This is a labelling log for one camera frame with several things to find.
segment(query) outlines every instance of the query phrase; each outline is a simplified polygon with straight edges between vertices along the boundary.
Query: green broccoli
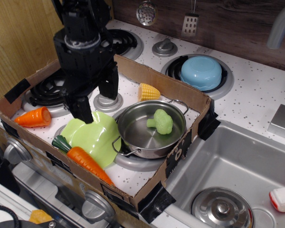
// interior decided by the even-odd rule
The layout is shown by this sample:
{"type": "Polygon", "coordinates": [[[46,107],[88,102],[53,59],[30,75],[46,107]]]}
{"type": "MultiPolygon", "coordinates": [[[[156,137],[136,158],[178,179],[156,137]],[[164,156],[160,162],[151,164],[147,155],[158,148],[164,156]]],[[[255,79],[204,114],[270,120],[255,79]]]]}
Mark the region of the green broccoli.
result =
{"type": "Polygon", "coordinates": [[[147,120],[147,127],[156,127],[159,134],[170,134],[173,120],[163,109],[157,109],[154,113],[154,119],[147,120]]]}

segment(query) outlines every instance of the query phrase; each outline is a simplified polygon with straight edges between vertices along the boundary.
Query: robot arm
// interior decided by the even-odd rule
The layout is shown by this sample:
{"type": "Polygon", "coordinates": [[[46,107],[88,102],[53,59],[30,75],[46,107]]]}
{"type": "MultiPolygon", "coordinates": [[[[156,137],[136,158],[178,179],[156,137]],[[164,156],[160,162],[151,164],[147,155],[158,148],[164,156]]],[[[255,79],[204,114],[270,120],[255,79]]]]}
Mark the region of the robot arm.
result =
{"type": "Polygon", "coordinates": [[[103,0],[52,0],[64,28],[54,36],[54,44],[66,81],[61,95],[75,118],[93,121],[88,95],[97,87],[100,94],[115,100],[118,72],[112,50],[113,38],[106,29],[110,8],[103,0]],[[109,43],[101,51],[101,34],[109,43]]]}

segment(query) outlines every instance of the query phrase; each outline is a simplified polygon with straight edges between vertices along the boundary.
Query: black cable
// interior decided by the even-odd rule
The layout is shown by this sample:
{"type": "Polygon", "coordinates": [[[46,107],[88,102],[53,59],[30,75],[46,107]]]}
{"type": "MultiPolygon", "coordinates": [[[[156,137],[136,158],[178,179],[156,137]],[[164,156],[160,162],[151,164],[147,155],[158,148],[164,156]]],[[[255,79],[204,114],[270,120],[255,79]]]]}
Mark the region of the black cable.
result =
{"type": "Polygon", "coordinates": [[[9,209],[9,208],[7,208],[5,206],[0,205],[0,210],[3,210],[5,212],[9,213],[13,217],[14,227],[15,228],[20,228],[19,219],[18,219],[17,215],[11,209],[9,209]]]}

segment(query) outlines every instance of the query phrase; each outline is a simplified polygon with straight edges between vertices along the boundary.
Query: metal sink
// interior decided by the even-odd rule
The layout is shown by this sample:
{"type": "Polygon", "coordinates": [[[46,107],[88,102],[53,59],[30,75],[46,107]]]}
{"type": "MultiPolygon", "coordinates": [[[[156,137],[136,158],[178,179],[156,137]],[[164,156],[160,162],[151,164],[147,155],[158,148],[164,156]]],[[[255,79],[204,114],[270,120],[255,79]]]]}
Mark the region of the metal sink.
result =
{"type": "MultiPolygon", "coordinates": [[[[187,216],[199,192],[224,187],[249,203],[254,228],[285,228],[285,213],[271,205],[268,195],[285,186],[285,145],[230,122],[221,121],[206,141],[196,138],[166,183],[174,207],[187,216]]],[[[197,218],[190,220],[187,225],[198,227],[197,218]]]]}

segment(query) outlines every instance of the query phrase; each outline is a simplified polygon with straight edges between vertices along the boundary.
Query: cardboard box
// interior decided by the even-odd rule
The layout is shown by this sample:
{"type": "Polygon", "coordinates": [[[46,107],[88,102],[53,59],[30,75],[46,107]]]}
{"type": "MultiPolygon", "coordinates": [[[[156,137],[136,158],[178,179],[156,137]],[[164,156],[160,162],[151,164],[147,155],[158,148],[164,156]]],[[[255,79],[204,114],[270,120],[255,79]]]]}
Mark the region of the cardboard box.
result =
{"type": "Polygon", "coordinates": [[[108,198],[111,203],[131,215],[137,216],[137,212],[148,222],[152,222],[168,205],[173,203],[173,198],[165,191],[165,181],[173,171],[178,161],[184,157],[186,151],[198,135],[199,123],[210,110],[211,99],[208,95],[194,89],[186,83],[174,78],[165,76],[151,68],[138,64],[121,56],[115,56],[118,72],[138,83],[147,83],[156,87],[162,95],[169,99],[178,99],[185,102],[190,108],[199,112],[190,129],[181,138],[178,144],[169,153],[166,160],[156,171],[154,176],[138,191],[135,196],[129,196],[120,189],[109,186],[93,174],[89,173],[74,163],[58,149],[30,133],[26,128],[21,127],[11,120],[11,117],[21,108],[21,96],[30,88],[43,81],[60,68],[56,60],[47,65],[37,73],[21,81],[9,93],[0,99],[0,119],[9,134],[16,137],[24,146],[32,152],[32,163],[43,171],[52,175],[47,165],[40,165],[38,160],[57,160],[60,165],[67,167],[62,172],[64,175],[74,179],[78,184],[70,184],[62,180],[63,184],[84,197],[84,191],[80,189],[80,183],[84,183],[86,189],[95,190],[108,198]]]}

